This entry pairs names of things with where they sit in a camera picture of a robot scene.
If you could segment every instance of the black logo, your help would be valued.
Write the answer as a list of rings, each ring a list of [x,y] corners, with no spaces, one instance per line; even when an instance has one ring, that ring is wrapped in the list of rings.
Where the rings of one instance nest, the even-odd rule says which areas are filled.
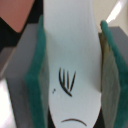
[[[60,68],[60,70],[59,70],[60,85],[61,85],[62,89],[71,97],[72,97],[71,91],[72,91],[73,86],[74,86],[75,77],[76,77],[76,72],[74,73],[71,86],[69,87],[69,72],[67,71],[67,87],[66,87],[65,86],[65,70],[63,70],[63,81],[62,81],[62,79],[61,79],[61,68]]]

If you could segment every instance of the green padding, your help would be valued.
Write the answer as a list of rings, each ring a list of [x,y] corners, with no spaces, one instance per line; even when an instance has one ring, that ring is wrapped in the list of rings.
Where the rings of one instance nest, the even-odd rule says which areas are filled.
[[[118,48],[113,41],[112,34],[105,21],[101,22],[101,28],[115,57],[121,89],[114,128],[124,128],[128,119],[128,67],[118,51]]]
[[[43,17],[39,19],[37,44],[31,66],[25,76],[29,106],[34,128],[45,128],[44,113],[41,100],[39,75],[45,55],[45,33],[43,30]]]

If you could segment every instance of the dark background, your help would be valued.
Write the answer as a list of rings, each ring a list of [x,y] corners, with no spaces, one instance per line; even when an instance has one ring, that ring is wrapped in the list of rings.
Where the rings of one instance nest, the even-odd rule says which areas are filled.
[[[26,21],[26,25],[28,23],[38,23],[39,16],[43,12],[43,2],[42,0],[35,0],[32,10],[29,14],[29,17]],[[4,47],[13,47],[16,46],[24,29],[21,33],[16,33],[8,24],[6,24],[0,18],[0,52]]]

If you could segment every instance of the green fabric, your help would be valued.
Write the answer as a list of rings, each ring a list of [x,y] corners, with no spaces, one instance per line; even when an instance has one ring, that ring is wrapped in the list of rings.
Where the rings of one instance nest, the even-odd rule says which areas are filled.
[[[112,34],[105,21],[101,22],[101,28],[110,49],[112,49],[118,69],[120,95],[113,128],[124,128],[128,119],[128,67],[124,59],[122,58],[118,48],[116,47],[113,41]]]
[[[102,112],[106,128],[114,128],[117,107],[120,97],[120,84],[118,68],[115,62],[113,51],[109,47],[105,36],[100,35],[103,51],[102,69]]]
[[[44,112],[41,99],[39,75],[45,56],[45,33],[43,30],[43,17],[39,19],[37,44],[31,66],[25,75],[28,100],[34,128],[45,128]]]

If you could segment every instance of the black mark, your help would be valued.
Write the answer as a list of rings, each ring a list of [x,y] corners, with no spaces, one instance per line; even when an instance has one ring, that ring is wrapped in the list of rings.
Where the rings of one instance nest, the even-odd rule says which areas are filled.
[[[78,120],[78,119],[66,119],[66,120],[63,120],[63,121],[61,121],[61,122],[63,123],[63,122],[66,122],[66,121],[77,121],[77,122],[80,122],[80,123],[84,124],[85,126],[87,126],[86,123],[84,123],[83,121]]]
[[[65,70],[63,70],[63,81],[61,79],[61,68],[59,70],[59,82],[60,82],[60,85],[61,87],[63,88],[63,90],[69,95],[72,97],[72,94],[71,94],[71,91],[73,89],[73,85],[74,85],[74,82],[75,82],[75,76],[76,76],[76,72],[74,73],[74,76],[73,76],[73,80],[72,80],[72,84],[71,84],[71,87],[70,87],[70,90],[69,90],[69,72],[67,72],[67,88],[65,86]]]

